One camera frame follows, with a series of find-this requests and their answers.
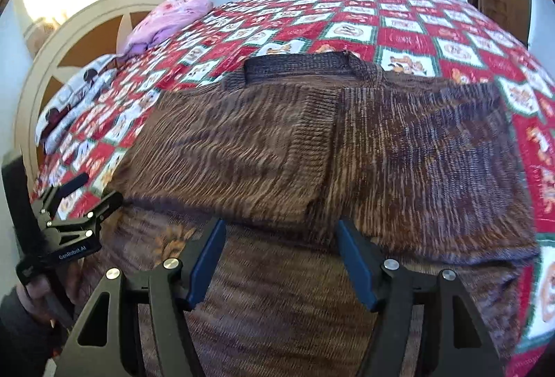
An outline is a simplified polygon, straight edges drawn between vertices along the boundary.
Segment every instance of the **bed headboard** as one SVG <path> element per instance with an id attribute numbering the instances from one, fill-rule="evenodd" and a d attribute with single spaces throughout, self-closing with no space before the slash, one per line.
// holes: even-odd
<path id="1" fill-rule="evenodd" d="M 23 85 L 15 122 L 15 145 L 21 147 L 32 187 L 43 161 L 34 144 L 41 110 L 82 66 L 115 53 L 132 29 L 165 0 L 100 0 L 68 19 L 39 50 Z"/>

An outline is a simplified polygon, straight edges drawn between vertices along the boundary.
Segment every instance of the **metal screw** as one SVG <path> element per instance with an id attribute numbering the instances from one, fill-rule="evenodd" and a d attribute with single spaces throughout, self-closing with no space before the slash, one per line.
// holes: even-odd
<path id="1" fill-rule="evenodd" d="M 441 272 L 441 276 L 446 280 L 452 282 L 454 279 L 456 279 L 457 274 L 455 274 L 454 271 L 452 271 L 451 269 L 445 269 Z"/>
<path id="2" fill-rule="evenodd" d="M 108 280 L 115 280 L 117 279 L 117 277 L 119 277 L 119 275 L 120 271 L 118 268 L 108 269 L 108 271 L 106 272 L 106 277 L 108 278 Z"/>
<path id="3" fill-rule="evenodd" d="M 164 267 L 166 269 L 175 269 L 179 265 L 179 260 L 177 258 L 168 258 L 164 261 Z"/>
<path id="4" fill-rule="evenodd" d="M 399 262 L 397 260 L 387 259 L 384 261 L 384 268 L 390 271 L 396 271 L 399 268 Z"/>

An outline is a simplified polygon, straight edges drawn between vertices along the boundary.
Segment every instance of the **black metal clamp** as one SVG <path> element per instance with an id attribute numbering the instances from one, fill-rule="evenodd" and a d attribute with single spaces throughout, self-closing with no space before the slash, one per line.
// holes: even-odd
<path id="1" fill-rule="evenodd" d="M 357 297 L 378 312 L 357 376 L 398 377 L 412 307 L 424 305 L 415 375 L 503 377 L 497 352 L 476 306 L 457 274 L 409 271 L 384 259 L 349 221 L 336 228 L 340 254 Z M 225 223 L 213 219 L 178 258 L 129 277 L 113 268 L 98 284 L 58 362 L 57 377 L 144 376 L 138 304 L 149 304 L 164 377 L 203 377 L 183 310 L 204 299 L 225 244 Z"/>
<path id="2" fill-rule="evenodd" d="M 52 294 L 46 296 L 46 302 L 66 328 L 73 325 L 74 306 L 60 277 L 65 273 L 66 264 L 101 249 L 101 222 L 123 202 L 121 194 L 114 191 L 85 216 L 65 221 L 56 219 L 62 199 L 84 186 L 88 179 L 88 175 L 82 173 L 62 186 L 49 187 L 31 204 L 21 153 L 11 151 L 4 155 L 2 162 L 6 200 L 22 254 L 16 274 L 24 286 L 37 275 L 48 278 Z"/>

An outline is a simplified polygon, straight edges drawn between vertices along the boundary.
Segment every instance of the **blue gripper pad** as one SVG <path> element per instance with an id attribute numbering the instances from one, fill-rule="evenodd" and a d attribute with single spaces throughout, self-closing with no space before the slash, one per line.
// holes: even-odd
<path id="1" fill-rule="evenodd" d="M 187 302 L 191 309 L 204 300 L 224 245 L 225 222 L 218 219 L 190 275 Z"/>
<path id="2" fill-rule="evenodd" d="M 380 265 L 383 261 L 379 248 L 363 237 L 350 221 L 341 219 L 335 233 L 339 253 L 357 298 L 368 310 L 374 310 L 377 296 L 373 290 L 381 276 Z"/>

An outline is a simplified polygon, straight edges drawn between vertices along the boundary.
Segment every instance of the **brown knit sweater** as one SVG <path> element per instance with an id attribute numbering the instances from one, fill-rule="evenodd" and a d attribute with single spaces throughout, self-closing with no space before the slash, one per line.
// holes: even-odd
<path id="1" fill-rule="evenodd" d="M 390 252 L 473 264 L 537 253 L 518 166 L 494 83 L 274 55 L 163 94 L 108 190 L 321 248 L 347 215 Z"/>
<path id="2" fill-rule="evenodd" d="M 179 255 L 216 213 L 228 241 L 188 314 L 206 375 L 354 375 L 375 316 L 334 253 L 345 214 L 416 270 L 460 264 L 507 359 L 519 260 L 537 252 L 518 170 L 493 84 L 399 76 L 348 53 L 249 59 L 220 84 L 162 96 L 109 185 L 128 206 L 85 261 L 82 301 L 111 266 Z M 141 334 L 148 374 L 160 375 L 146 308 Z"/>

